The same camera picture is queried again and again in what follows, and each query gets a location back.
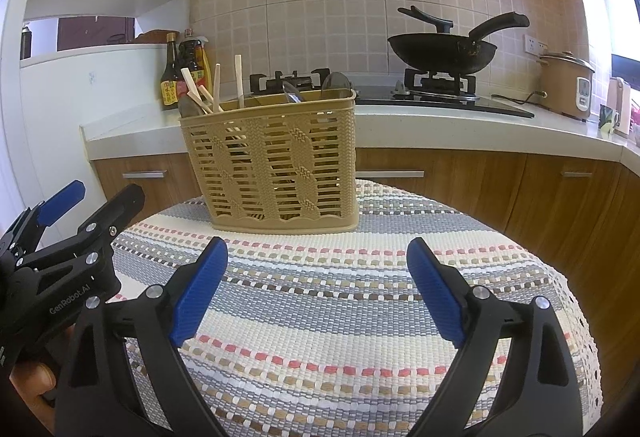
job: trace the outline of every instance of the blue gripper pad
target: blue gripper pad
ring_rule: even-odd
[[[82,199],[84,199],[84,184],[80,181],[70,182],[40,206],[38,225],[52,226]]]
[[[169,339],[176,348],[196,334],[225,274],[227,256],[225,241],[215,237],[198,257],[200,266],[174,308],[174,328]]]
[[[459,349],[465,342],[462,307],[438,270],[442,264],[420,238],[409,243],[406,264],[438,332]]]

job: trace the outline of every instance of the basket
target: basket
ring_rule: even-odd
[[[224,102],[180,120],[214,227],[245,233],[332,233],[358,224],[355,93],[305,91]]]

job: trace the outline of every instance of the striped tablecloth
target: striped tablecloth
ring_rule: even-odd
[[[501,299],[552,303],[572,352],[585,431],[600,415],[596,346],[566,279],[484,224],[428,198],[358,182],[356,231],[248,235],[213,229],[202,198],[176,205],[120,234],[116,299],[164,284],[195,261],[213,236],[228,268],[182,357],[231,436],[404,436],[455,355],[417,297],[405,250],[424,237],[438,258]],[[470,422],[487,416],[508,354],[501,340]],[[164,416],[140,351],[129,357],[147,410]]]

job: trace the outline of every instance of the black frying pan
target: black frying pan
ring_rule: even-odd
[[[529,27],[529,19],[515,12],[494,16],[472,29],[469,36],[450,34],[453,22],[423,13],[415,6],[400,13],[433,24],[438,32],[399,34],[388,39],[391,49],[407,65],[422,72],[469,75],[484,69],[498,49],[482,39],[511,27]]]

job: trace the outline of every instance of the wok handle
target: wok handle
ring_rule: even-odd
[[[407,8],[398,8],[398,11],[400,11],[400,13],[402,14],[405,14],[406,16],[410,16],[411,18],[416,18],[417,20],[421,20],[422,22],[426,22],[427,24],[436,26],[437,32],[450,33],[451,28],[453,27],[452,21],[431,16],[430,14],[427,14],[424,11],[419,10],[415,6],[411,6],[410,10],[408,10]]]
[[[511,27],[529,27],[530,22],[526,15],[517,14],[515,11],[511,13],[499,14],[483,22],[469,33],[469,38],[474,42],[480,42],[483,38],[491,33],[510,29]]]

